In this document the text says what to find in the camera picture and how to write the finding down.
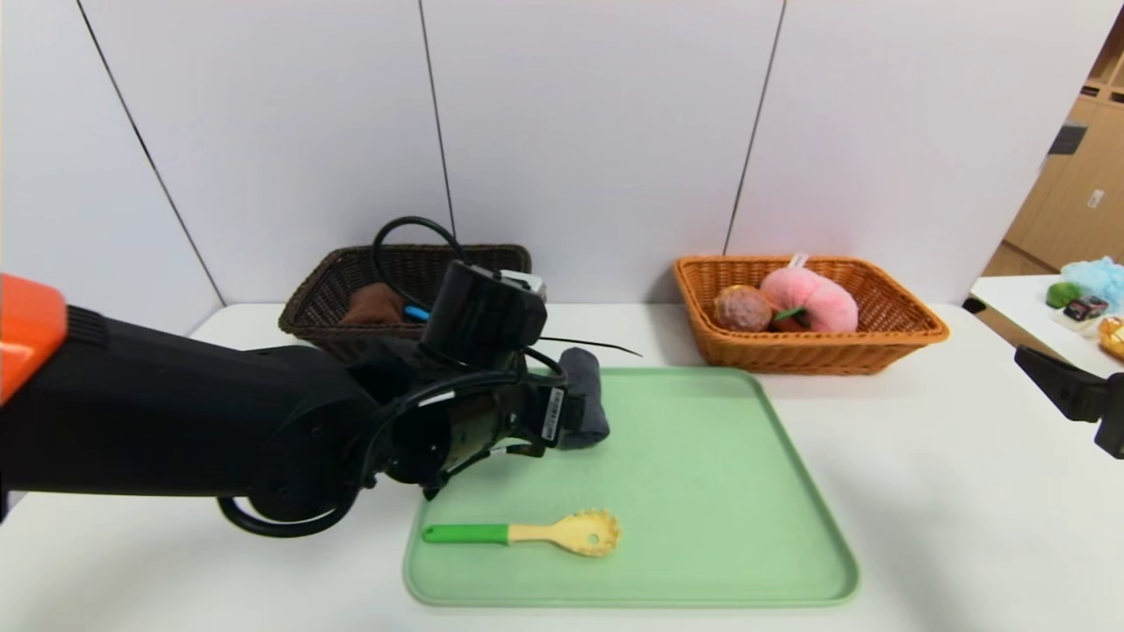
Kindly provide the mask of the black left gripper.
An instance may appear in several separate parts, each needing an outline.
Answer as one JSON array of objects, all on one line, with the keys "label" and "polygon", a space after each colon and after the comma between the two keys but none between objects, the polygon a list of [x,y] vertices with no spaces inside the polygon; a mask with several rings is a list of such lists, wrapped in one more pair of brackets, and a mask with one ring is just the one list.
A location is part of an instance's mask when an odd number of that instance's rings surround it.
[{"label": "black left gripper", "polygon": [[581,432],[586,401],[581,392],[531,381],[457,391],[448,404],[448,469],[465,470],[490,455],[544,455],[562,431]]}]

